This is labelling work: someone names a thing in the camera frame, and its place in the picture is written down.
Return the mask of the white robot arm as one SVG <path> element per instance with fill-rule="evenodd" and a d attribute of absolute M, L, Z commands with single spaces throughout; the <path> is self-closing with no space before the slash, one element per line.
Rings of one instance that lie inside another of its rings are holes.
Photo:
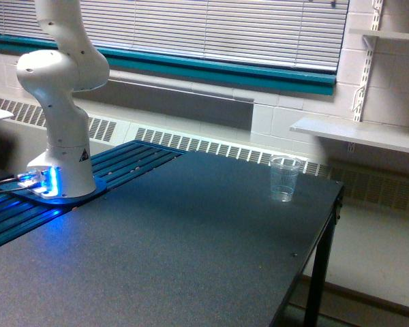
<path fill-rule="evenodd" d="M 27 165 L 44 179 L 20 186 L 47 200 L 79 198 L 93 193 L 96 184 L 89 117 L 72 95 L 104 86 L 110 68 L 87 36 L 79 1 L 36 1 L 35 12 L 57 49 L 24 54 L 16 66 L 19 83 L 42 107 L 47 131 L 46 150 Z"/>

